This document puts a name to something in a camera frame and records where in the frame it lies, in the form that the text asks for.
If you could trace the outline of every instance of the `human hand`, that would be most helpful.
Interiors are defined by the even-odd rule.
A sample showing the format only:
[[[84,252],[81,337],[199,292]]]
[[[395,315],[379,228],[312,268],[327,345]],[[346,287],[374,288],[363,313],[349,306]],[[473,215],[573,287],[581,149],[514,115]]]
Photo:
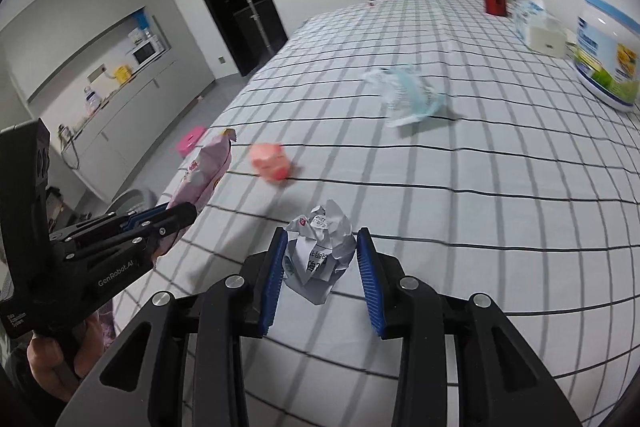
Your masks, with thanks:
[[[74,370],[80,378],[89,374],[104,352],[102,327],[98,322],[98,315],[91,315],[84,323],[86,332],[74,359]],[[27,359],[31,374],[41,388],[64,402],[71,400],[76,386],[65,385],[54,370],[65,361],[60,344],[56,340],[33,335],[27,348]]]

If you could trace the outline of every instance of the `tablecloth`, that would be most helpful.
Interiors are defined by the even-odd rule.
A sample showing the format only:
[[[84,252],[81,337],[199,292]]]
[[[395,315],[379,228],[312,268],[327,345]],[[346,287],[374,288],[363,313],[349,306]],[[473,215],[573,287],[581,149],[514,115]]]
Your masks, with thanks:
[[[394,129],[363,75],[399,64],[447,103]],[[584,425],[609,413],[640,364],[637,111],[595,100],[569,61],[530,52],[481,0],[382,0],[306,22],[207,136],[228,126],[229,172],[180,243],[116,298],[118,328],[156,291],[183,296],[236,273],[275,227],[333,199],[406,273],[447,295],[491,295]],[[254,142],[284,145],[290,180],[256,176]],[[401,341],[375,337],[362,296],[355,261],[323,306],[283,286],[268,337],[242,344],[252,425],[390,425]]]

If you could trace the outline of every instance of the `orange crumpled object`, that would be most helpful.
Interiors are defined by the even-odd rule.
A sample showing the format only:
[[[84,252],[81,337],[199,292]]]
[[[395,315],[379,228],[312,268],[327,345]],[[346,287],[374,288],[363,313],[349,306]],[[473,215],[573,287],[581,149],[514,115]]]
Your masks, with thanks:
[[[291,162],[279,143],[255,143],[249,158],[258,174],[267,181],[279,182],[289,176]]]

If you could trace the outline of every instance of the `gray tile floor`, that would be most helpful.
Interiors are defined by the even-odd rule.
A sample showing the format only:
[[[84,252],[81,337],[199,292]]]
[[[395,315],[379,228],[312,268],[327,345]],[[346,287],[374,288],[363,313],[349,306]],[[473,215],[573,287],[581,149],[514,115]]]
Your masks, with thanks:
[[[128,188],[149,188],[160,196],[175,176],[182,157],[176,150],[180,139],[196,126],[208,128],[246,85],[248,79],[233,74],[215,81],[213,88],[183,117],[148,158]],[[81,212],[103,214],[107,204],[91,195],[81,203]]]

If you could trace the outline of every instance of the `metal bolt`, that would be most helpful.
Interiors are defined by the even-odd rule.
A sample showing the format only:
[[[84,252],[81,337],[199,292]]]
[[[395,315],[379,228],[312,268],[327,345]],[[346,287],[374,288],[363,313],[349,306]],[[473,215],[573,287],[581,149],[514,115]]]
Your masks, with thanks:
[[[230,275],[225,280],[225,286],[227,288],[239,288],[244,284],[244,277],[241,275]]]
[[[414,277],[402,277],[400,287],[405,290],[415,290],[418,287],[418,280]]]
[[[488,308],[491,306],[491,297],[484,293],[474,295],[474,304],[480,308]]]
[[[169,304],[170,300],[170,293],[158,292],[152,297],[151,302],[153,302],[154,306],[164,306],[165,304]]]

